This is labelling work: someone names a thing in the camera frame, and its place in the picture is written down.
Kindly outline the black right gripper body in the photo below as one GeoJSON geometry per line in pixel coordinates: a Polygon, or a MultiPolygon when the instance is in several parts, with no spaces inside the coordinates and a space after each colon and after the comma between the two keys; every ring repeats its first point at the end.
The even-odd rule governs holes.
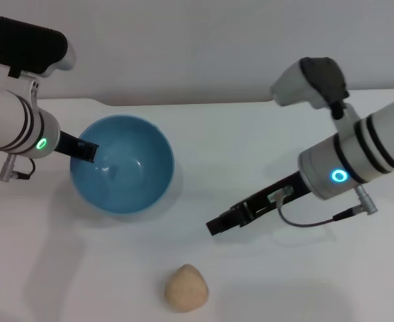
{"type": "Polygon", "coordinates": [[[310,189],[300,173],[295,172],[243,201],[242,210],[246,219],[242,226],[276,210],[278,203],[284,205],[309,193],[310,189]]]}

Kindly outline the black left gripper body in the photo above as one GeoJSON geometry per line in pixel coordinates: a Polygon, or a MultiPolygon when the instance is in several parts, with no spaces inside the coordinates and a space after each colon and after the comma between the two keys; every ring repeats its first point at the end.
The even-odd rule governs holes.
{"type": "Polygon", "coordinates": [[[55,151],[73,158],[77,158],[79,142],[79,138],[76,138],[64,131],[61,131],[55,151]]]}

